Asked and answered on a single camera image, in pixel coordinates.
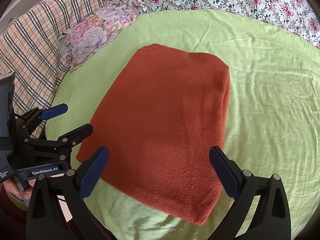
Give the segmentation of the person left hand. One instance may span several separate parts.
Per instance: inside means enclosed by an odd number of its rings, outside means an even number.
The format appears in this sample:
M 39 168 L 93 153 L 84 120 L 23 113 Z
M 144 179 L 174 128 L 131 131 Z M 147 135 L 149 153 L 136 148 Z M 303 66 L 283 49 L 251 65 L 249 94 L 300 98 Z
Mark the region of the person left hand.
M 29 183 L 30 187 L 28 189 L 26 189 L 24 191 L 24 193 L 23 193 L 25 199 L 30 199 L 31 198 L 31 194 L 32 194 L 32 191 L 33 191 L 33 186 L 35 184 L 35 179 L 29 180 L 28 183 Z M 20 190 L 19 190 L 17 184 L 14 182 L 13 179 L 10 178 L 10 179 L 6 180 L 3 183 L 3 186 L 8 192 L 10 192 L 16 198 L 18 198 L 20 200 L 23 199 L 21 197 Z

